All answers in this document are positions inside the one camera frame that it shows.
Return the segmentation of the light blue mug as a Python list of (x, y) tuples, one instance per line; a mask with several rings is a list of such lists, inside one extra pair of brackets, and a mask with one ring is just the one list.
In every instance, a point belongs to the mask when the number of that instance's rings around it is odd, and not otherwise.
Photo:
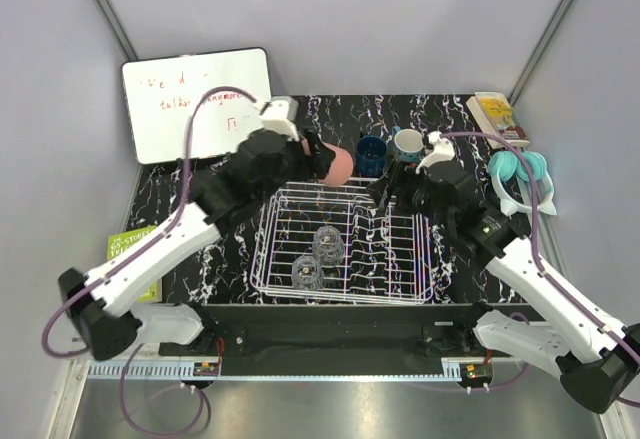
[(391, 158), (397, 162), (417, 165), (425, 155), (423, 136), (411, 128), (394, 126), (391, 139)]

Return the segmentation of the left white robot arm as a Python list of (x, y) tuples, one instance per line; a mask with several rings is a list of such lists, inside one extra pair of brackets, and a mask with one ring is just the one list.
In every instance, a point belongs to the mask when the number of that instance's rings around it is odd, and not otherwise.
[(134, 344), (184, 345), (196, 355), (215, 345), (216, 331), (192, 307), (141, 304), (141, 293), (198, 250), (251, 218), (290, 181), (325, 179), (337, 151), (306, 130), (301, 141), (262, 129), (249, 135), (160, 226), (116, 258), (58, 278), (65, 313), (97, 361)]

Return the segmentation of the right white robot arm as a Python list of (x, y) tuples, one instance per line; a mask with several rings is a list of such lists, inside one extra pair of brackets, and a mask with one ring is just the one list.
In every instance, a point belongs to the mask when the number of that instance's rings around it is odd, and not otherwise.
[(368, 186), (377, 207), (441, 221), (456, 253), (499, 278), (549, 324), (538, 330), (490, 306), (476, 306), (454, 330), (466, 355), (505, 352), (555, 377), (585, 409), (602, 414), (639, 375), (639, 327), (586, 298), (538, 253), (537, 244), (455, 160), (420, 169), (394, 163)]

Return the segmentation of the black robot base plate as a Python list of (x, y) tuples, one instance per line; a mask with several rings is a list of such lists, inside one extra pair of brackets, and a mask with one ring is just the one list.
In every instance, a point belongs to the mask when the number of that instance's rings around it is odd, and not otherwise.
[(444, 358), (479, 357), (474, 320), (492, 311), (466, 305), (209, 305), (197, 346), (164, 342), (163, 356), (211, 357), (223, 345), (225, 377), (312, 376), (421, 379)]

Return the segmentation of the pink plastic cup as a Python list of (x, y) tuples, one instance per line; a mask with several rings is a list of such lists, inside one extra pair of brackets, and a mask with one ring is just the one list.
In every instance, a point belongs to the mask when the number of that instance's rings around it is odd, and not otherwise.
[(346, 183), (353, 173), (353, 158), (345, 149), (328, 143), (325, 143), (325, 146), (335, 153), (335, 158), (321, 182), (329, 187), (339, 187)]

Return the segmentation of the dark blue mug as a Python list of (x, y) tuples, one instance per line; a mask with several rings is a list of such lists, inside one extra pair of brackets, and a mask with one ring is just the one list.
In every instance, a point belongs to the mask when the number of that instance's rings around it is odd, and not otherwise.
[(386, 142), (377, 136), (362, 135), (355, 149), (355, 170), (365, 178), (383, 174), (388, 154)]

